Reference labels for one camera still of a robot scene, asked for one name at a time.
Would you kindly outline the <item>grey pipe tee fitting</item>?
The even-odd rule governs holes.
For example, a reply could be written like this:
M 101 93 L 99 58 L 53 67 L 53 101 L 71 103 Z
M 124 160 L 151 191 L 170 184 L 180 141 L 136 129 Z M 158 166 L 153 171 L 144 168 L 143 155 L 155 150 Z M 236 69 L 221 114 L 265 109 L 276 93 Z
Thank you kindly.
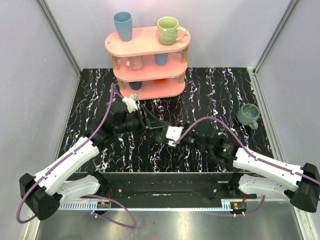
M 157 129 L 155 133 L 155 140 L 158 143 L 168 143 L 168 138 L 167 138 L 167 128 L 162 128 L 162 129 Z

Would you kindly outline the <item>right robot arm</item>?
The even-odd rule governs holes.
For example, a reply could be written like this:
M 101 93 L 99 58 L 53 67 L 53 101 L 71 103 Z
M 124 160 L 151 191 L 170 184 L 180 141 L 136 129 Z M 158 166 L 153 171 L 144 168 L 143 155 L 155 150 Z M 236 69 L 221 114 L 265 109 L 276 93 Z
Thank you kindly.
M 315 213 L 320 198 L 320 173 L 318 168 L 289 164 L 259 154 L 245 147 L 236 137 L 230 140 L 219 136 L 216 130 L 206 127 L 204 132 L 193 128 L 200 123 L 170 126 L 165 134 L 171 146 L 186 144 L 205 151 L 211 160 L 229 170 L 239 169 L 257 174 L 256 177 L 240 174 L 237 181 L 227 185 L 228 195 L 265 195 L 282 198 L 302 211 Z

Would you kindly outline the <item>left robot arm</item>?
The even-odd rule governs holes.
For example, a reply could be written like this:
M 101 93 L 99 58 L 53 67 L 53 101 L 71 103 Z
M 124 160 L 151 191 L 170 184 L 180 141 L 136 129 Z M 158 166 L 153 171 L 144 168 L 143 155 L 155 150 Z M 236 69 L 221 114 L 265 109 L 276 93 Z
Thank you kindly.
M 108 195 L 109 181 L 97 171 L 89 172 L 75 181 L 67 179 L 106 149 L 114 137 L 128 132 L 152 133 L 158 142 L 173 143 L 177 140 L 175 135 L 181 134 L 181 128 L 158 119 L 145 107 L 131 107 L 123 102 L 111 103 L 102 119 L 88 128 L 55 162 L 34 175 L 26 173 L 19 179 L 21 203 L 18 209 L 27 205 L 34 217 L 43 221 L 65 203 L 85 196 L 103 198 Z

